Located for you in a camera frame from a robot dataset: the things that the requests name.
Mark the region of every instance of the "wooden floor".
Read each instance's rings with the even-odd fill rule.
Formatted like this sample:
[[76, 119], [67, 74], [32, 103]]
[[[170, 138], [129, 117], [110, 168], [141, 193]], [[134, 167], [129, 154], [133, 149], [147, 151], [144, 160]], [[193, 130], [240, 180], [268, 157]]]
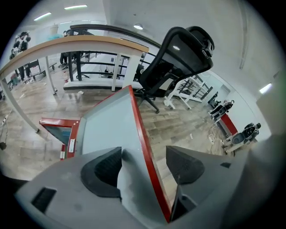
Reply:
[[[7, 176], [30, 180], [59, 161], [62, 143], [38, 124], [41, 117], [79, 119], [83, 113], [113, 93], [110, 89], [82, 90], [84, 94], [78, 94], [79, 90], [64, 91], [63, 72], [59, 69], [53, 72], [52, 78], [58, 89], [56, 95], [51, 94], [46, 78], [33, 84], [21, 83], [12, 90], [23, 111], [37, 123], [40, 132], [35, 133], [21, 118], [11, 112], [7, 125], [0, 130], [0, 141], [7, 144], [7, 148], [0, 154], [0, 165]], [[175, 99], [176, 109], [171, 110], [163, 105], [163, 100], [160, 98], [157, 98], [155, 103], [160, 109], [159, 114], [155, 114], [154, 109], [146, 101], [139, 108], [158, 173], [171, 205], [177, 185], [166, 166], [166, 145], [223, 155], [220, 141], [223, 140], [223, 135], [210, 119], [207, 113], [209, 107], [189, 101], [192, 109], [187, 110], [183, 102]], [[6, 101], [0, 101], [0, 120], [3, 120], [10, 111], [11, 108]], [[213, 146], [208, 139], [210, 134], [217, 139]]]

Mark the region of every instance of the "round ceiling light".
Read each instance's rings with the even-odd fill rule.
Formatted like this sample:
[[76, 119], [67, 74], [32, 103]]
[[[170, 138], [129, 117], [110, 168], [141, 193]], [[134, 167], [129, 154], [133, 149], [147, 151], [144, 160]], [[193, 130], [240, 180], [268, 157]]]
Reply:
[[142, 25], [140, 25], [140, 24], [135, 24], [133, 27], [138, 29], [138, 30], [142, 30], [143, 29]]
[[175, 46], [175, 45], [173, 46], [173, 48], [176, 50], [180, 50], [180, 48], [178, 46]]

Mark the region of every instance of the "black mesh chair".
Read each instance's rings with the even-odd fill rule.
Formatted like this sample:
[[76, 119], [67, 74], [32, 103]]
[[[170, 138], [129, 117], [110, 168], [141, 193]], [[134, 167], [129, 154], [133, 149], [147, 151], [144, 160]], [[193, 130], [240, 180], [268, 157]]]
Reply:
[[174, 27], [166, 34], [162, 46], [139, 78], [142, 89], [135, 96], [147, 100], [159, 113], [150, 98], [163, 98], [172, 92], [177, 82], [205, 72], [213, 66], [214, 42], [200, 27]]

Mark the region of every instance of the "white label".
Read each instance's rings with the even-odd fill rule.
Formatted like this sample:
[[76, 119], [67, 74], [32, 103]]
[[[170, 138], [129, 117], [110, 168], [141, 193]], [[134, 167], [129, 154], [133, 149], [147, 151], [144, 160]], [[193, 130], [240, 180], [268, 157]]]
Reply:
[[69, 153], [73, 153], [74, 149], [75, 149], [75, 139], [71, 139], [70, 141], [70, 147], [68, 148], [68, 152]]

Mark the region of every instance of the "fluorescent light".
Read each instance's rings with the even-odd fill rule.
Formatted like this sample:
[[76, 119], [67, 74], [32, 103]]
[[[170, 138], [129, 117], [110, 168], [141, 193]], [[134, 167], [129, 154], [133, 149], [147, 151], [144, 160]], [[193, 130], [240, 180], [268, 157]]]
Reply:
[[143, 29], [142, 25], [140, 25], [140, 24], [136, 24], [133, 27], [138, 29], [138, 30], [142, 30]]
[[60, 23], [60, 25], [61, 25], [61, 24], [65, 24], [65, 23], [70, 23], [70, 22], [71, 22], [71, 21], [63, 22], [63, 23]]
[[261, 94], [264, 94], [271, 88], [272, 84], [267, 84], [264, 88], [261, 88], [259, 91]]
[[87, 5], [74, 5], [74, 6], [66, 7], [65, 9], [75, 9], [75, 8], [83, 8], [83, 7], [87, 7]]
[[50, 15], [50, 14], [51, 14], [51, 12], [45, 13], [44, 15], [41, 15], [41, 16], [35, 18], [34, 21], [37, 21], [37, 20], [39, 20], [39, 19], [41, 19], [41, 18], [43, 18], [43, 17], [45, 17], [45, 16], [48, 16], [48, 15]]
[[176, 50], [180, 50], [180, 48], [178, 46], [175, 46], [175, 45], [173, 46], [173, 48]]

